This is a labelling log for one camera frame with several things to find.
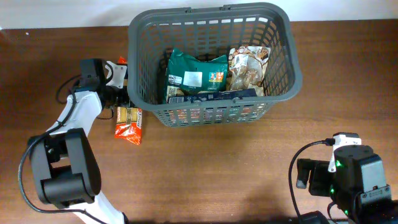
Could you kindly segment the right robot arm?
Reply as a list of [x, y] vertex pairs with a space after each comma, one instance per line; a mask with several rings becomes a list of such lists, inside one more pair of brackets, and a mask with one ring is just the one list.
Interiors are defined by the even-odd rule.
[[392, 199], [382, 159], [370, 146], [347, 145], [334, 151], [335, 170], [328, 161], [299, 159], [299, 189], [329, 197], [351, 223], [397, 223], [397, 201]]

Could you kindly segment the dark green snack bag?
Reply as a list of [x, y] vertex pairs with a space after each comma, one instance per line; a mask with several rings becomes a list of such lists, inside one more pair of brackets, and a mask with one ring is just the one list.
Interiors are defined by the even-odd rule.
[[170, 97], [196, 95], [201, 91], [225, 91], [228, 60], [222, 55], [199, 61], [179, 49], [173, 49], [165, 72], [164, 104]]

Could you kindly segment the orange spaghetti packet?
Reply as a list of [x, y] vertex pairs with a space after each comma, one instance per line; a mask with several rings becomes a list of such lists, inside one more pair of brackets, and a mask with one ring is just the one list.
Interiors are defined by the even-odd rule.
[[142, 110], [135, 106], [127, 93], [127, 72], [122, 90], [118, 90], [115, 138], [125, 139], [135, 145], [142, 140]]

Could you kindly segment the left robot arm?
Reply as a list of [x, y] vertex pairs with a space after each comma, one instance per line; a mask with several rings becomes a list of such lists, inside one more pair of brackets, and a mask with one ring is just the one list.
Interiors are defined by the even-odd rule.
[[94, 121], [105, 108], [129, 101], [124, 86], [127, 62], [85, 59], [80, 69], [62, 113], [46, 132], [29, 139], [19, 164], [19, 185], [23, 185], [22, 168], [28, 159], [39, 200], [55, 209], [36, 207], [23, 188], [21, 194], [36, 212], [73, 213], [85, 223], [128, 223], [101, 190], [100, 169], [88, 141]]

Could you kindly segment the blue Kleenex tissue pack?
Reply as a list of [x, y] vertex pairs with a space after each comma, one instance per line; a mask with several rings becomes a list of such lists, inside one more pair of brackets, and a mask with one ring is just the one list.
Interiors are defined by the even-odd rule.
[[183, 103], [183, 102], [202, 102], [202, 101], [215, 101], [215, 100], [233, 100], [235, 98], [242, 100], [244, 97], [255, 97], [257, 93], [255, 89], [246, 90], [233, 90], [223, 92], [208, 92], [198, 93], [190, 96], [173, 96], [168, 99], [167, 103]]

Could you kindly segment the beige Pantree pouch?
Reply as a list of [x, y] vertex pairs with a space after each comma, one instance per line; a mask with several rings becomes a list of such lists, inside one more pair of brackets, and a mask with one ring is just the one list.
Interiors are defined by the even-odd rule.
[[254, 89], [257, 96], [265, 96], [264, 81], [271, 49], [260, 46], [232, 48], [228, 54], [226, 90]]

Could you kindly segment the grey plastic slotted basket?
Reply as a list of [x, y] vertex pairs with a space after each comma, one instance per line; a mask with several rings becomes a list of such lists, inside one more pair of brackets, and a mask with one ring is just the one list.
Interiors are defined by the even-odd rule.
[[[209, 61], [244, 45], [271, 50], [262, 81], [264, 96], [163, 102], [165, 72], [173, 49]], [[289, 17], [267, 2], [142, 12], [128, 28], [127, 71], [131, 101], [169, 127], [255, 121], [274, 104], [294, 97], [303, 81]]]

